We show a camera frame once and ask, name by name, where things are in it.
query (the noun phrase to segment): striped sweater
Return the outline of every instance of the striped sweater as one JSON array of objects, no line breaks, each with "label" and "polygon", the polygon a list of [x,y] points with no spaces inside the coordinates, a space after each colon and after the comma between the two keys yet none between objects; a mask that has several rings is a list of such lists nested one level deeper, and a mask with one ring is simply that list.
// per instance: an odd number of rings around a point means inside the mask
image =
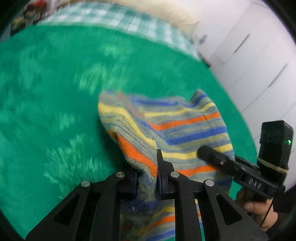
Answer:
[{"label": "striped sweater", "polygon": [[231,177],[197,156],[197,149],[208,145],[234,158],[225,123],[202,90],[188,102],[181,97],[149,99],[105,91],[98,112],[127,162],[140,172],[137,198],[122,205],[122,239],[154,241],[175,235],[174,202],[160,201],[156,190],[158,148],[165,161],[190,179],[212,179],[230,187]]}]

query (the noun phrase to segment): checkered cloth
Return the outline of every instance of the checkered cloth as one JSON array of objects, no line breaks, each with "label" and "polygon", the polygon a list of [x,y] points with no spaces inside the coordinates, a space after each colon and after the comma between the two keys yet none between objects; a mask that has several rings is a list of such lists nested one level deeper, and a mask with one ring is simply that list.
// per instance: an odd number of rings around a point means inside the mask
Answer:
[{"label": "checkered cloth", "polygon": [[198,59],[196,50],[184,33],[168,22],[115,3],[80,2],[59,10],[39,25],[103,26],[138,35]]}]

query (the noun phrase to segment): silver screw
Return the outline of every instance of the silver screw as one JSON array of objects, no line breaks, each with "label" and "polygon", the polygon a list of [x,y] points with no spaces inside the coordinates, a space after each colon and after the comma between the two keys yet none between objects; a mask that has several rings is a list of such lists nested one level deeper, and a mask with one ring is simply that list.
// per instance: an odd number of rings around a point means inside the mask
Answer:
[{"label": "silver screw", "polygon": [[208,179],[208,180],[205,181],[205,184],[206,184],[207,186],[209,186],[209,187],[212,187],[212,186],[214,185],[214,181]]},{"label": "silver screw", "polygon": [[84,180],[82,183],[81,183],[81,186],[83,187],[88,187],[90,185],[90,181],[89,180]]},{"label": "silver screw", "polygon": [[120,177],[120,178],[122,178],[122,177],[124,177],[125,176],[125,173],[124,172],[117,172],[116,173],[116,177]]},{"label": "silver screw", "polygon": [[171,172],[170,173],[171,177],[178,177],[180,174],[178,172]]}]

